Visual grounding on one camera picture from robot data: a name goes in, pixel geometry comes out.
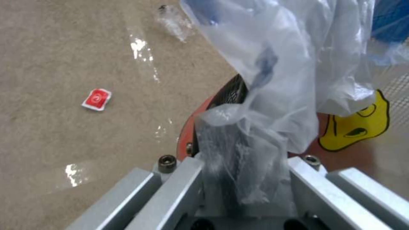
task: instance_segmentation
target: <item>yellow decal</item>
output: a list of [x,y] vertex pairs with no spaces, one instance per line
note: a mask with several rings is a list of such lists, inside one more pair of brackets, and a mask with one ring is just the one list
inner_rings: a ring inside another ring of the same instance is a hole
[[319,145],[327,151],[339,151],[358,141],[374,138],[389,126],[389,102],[380,90],[374,104],[349,117],[328,116],[327,127]]

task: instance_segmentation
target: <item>floor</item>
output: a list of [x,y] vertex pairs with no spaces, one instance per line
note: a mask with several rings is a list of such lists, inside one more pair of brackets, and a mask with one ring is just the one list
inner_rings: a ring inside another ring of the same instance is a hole
[[[175,154],[186,118],[235,74],[198,32],[182,43],[157,23],[177,3],[0,2],[1,229],[62,229]],[[81,107],[94,88],[113,93],[103,112]]]

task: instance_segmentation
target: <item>screw head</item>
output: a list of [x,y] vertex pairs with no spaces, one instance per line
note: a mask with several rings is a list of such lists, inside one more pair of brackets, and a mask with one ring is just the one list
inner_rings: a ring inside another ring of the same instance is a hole
[[186,154],[192,156],[193,154],[193,143],[189,142],[186,144]]
[[161,173],[171,173],[176,168],[176,157],[172,155],[164,155],[157,161],[158,169]]
[[319,169],[319,166],[321,165],[321,161],[319,161],[318,157],[313,156],[313,155],[305,155],[303,157],[304,161],[307,162],[311,167],[313,167],[315,170]]

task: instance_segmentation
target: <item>red packet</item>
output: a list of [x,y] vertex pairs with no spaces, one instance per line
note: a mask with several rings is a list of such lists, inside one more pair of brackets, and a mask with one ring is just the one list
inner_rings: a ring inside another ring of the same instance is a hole
[[102,111],[105,109],[105,105],[108,103],[111,98],[111,92],[104,89],[94,89],[91,91],[90,95],[82,103],[82,106],[96,110]]

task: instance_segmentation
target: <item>plastic bag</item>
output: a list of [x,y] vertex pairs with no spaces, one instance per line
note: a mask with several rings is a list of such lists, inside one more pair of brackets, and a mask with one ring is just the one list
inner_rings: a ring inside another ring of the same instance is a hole
[[375,65],[409,64],[409,1],[378,0],[368,57]]
[[[304,152],[317,136],[316,105],[328,108],[330,101],[338,105],[334,110],[349,113],[371,103],[373,90],[363,56],[374,1],[182,0],[181,4],[249,88],[243,104],[215,107],[196,121],[206,162],[205,194],[211,194],[212,201],[219,196],[228,214],[294,215],[285,159],[288,151]],[[347,25],[344,19],[356,24]],[[342,38],[354,41],[353,46],[343,45]],[[341,73],[334,72],[334,61],[343,62]],[[319,78],[317,65],[323,74]],[[319,79],[327,84],[316,86]],[[338,87],[344,91],[328,90]],[[339,96],[347,102],[337,101]],[[354,107],[355,101],[362,103]]]
[[172,5],[162,5],[158,9],[157,21],[162,24],[168,33],[186,42],[187,37],[194,34],[190,21],[182,16],[180,10]]
[[373,8],[374,1],[337,1],[334,21],[319,53],[317,112],[345,117],[374,102],[366,57]]

